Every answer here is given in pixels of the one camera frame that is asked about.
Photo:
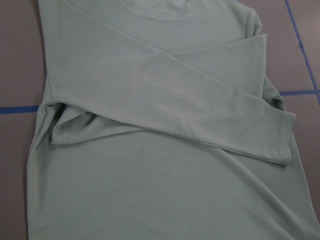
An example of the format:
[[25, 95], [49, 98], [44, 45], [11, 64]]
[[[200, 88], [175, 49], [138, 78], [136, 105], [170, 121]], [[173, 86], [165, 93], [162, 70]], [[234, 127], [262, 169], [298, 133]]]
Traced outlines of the olive green long-sleeve shirt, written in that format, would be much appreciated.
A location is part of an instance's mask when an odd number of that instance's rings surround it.
[[40, 0], [30, 240], [317, 240], [267, 35], [235, 0]]

